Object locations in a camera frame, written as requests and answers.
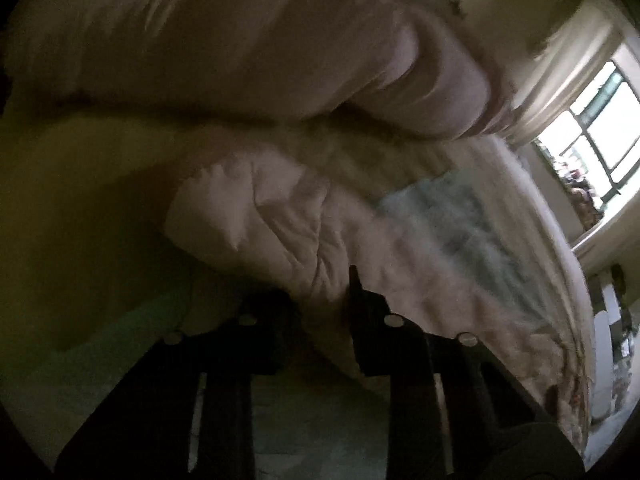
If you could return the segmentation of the pink quilted coat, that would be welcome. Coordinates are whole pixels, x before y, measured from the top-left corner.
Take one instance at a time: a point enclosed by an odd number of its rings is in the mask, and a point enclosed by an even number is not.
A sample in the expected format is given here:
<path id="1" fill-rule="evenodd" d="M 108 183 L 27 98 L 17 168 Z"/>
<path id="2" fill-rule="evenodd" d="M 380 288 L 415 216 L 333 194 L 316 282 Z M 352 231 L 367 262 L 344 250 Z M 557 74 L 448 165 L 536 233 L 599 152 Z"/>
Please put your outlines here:
<path id="1" fill-rule="evenodd" d="M 348 270 L 427 333 L 469 332 L 586 443 L 593 381 L 582 270 L 532 177 L 493 136 L 293 155 L 267 142 L 208 151 L 170 175 L 163 230 L 201 262 L 285 289 L 348 374 L 337 310 Z"/>

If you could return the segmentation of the floral bed sheet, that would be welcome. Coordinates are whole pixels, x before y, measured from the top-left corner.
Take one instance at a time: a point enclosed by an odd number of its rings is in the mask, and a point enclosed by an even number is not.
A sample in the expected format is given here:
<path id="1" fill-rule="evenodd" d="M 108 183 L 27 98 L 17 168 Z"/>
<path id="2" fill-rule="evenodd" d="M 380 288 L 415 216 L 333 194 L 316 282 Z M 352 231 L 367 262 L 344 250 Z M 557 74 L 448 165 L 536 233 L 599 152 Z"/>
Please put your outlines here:
<path id="1" fill-rule="evenodd" d="M 6 479 L 575 479 L 591 304 L 496 136 L 1 130 Z"/>

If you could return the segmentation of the stuffed toys on windowsill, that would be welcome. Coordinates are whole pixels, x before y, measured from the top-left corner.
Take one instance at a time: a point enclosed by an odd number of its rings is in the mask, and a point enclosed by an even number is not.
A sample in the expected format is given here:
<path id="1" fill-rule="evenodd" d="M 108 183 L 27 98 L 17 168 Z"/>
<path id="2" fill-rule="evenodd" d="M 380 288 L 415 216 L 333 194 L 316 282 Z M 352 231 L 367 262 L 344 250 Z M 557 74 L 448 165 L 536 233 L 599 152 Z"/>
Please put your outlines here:
<path id="1" fill-rule="evenodd" d="M 570 198 L 572 207 L 585 231 L 594 228 L 604 217 L 594 199 L 593 187 L 577 167 L 572 167 L 566 160 L 557 160 L 554 169 L 559 175 Z"/>

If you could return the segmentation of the pink rolled duvet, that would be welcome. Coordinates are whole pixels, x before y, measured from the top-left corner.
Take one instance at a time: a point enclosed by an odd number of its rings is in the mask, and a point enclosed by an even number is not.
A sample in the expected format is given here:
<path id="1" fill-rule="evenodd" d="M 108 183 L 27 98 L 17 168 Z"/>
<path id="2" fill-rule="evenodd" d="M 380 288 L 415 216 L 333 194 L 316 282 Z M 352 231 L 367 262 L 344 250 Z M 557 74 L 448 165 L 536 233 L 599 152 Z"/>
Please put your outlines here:
<path id="1" fill-rule="evenodd" d="M 23 0 L 21 86 L 285 122 L 343 104 L 419 136 L 510 118 L 500 66 L 448 0 Z"/>

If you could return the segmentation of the left cream curtain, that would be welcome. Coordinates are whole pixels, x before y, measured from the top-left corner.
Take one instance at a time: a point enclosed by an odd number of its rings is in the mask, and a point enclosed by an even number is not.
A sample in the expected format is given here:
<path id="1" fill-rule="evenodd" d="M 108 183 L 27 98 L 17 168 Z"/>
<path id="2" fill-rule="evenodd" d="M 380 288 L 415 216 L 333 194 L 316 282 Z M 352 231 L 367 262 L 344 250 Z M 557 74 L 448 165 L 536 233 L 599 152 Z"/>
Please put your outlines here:
<path id="1" fill-rule="evenodd" d="M 623 42 L 620 29 L 585 0 L 551 37 L 514 99 L 514 123 L 502 136 L 519 148 L 532 142 L 573 103 Z"/>

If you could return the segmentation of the window with dark frame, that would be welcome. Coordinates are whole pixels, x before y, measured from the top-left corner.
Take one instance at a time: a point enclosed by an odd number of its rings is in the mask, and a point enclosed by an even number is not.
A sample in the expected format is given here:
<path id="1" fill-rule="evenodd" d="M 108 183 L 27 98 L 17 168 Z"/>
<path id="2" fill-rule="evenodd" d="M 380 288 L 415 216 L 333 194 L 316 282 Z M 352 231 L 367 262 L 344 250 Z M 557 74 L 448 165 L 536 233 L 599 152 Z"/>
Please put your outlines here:
<path id="1" fill-rule="evenodd" d="M 534 144 L 600 211 L 628 194 L 639 172 L 639 99 L 618 65 L 606 62 Z"/>

